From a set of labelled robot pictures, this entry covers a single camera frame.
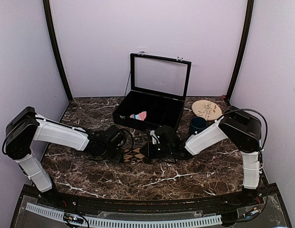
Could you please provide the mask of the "brown argyle sock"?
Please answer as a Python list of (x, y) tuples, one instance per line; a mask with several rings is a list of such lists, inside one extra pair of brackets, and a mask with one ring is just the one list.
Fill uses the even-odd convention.
[(140, 152), (140, 148), (124, 150), (124, 162), (143, 162), (146, 157)]

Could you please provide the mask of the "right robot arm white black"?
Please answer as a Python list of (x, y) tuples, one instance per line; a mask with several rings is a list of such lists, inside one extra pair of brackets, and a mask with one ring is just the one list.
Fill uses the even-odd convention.
[(243, 187), (238, 196), (242, 206), (248, 206), (256, 199), (259, 185), (261, 157), (265, 140), (262, 140), (262, 123), (250, 114), (250, 109), (229, 106), (224, 114), (201, 131), (181, 140), (170, 126), (159, 126), (148, 130), (151, 139), (139, 151), (147, 159), (172, 158), (188, 160), (214, 144), (229, 139), (241, 152), (243, 159)]

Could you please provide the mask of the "pink teal patterned sock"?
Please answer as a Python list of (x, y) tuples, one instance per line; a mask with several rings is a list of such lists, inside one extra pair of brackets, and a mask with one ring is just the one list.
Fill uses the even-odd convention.
[(136, 120), (141, 120), (141, 121), (144, 121), (146, 119), (146, 117), (147, 117), (146, 111), (140, 112), (138, 114), (131, 114), (130, 115), (130, 118), (136, 119)]

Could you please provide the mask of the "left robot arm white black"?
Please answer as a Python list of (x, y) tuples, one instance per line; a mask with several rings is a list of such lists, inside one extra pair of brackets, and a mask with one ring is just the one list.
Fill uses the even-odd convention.
[(36, 159), (31, 144), (47, 142), (73, 148), (102, 157), (114, 163), (124, 160), (122, 146), (126, 142), (123, 131), (112, 125), (107, 130), (92, 131), (58, 123), (36, 113), (31, 106), (23, 109), (6, 127), (2, 153), (15, 160), (36, 188), (44, 193), (44, 200), (52, 207), (59, 207), (62, 196), (54, 188), (50, 176)]

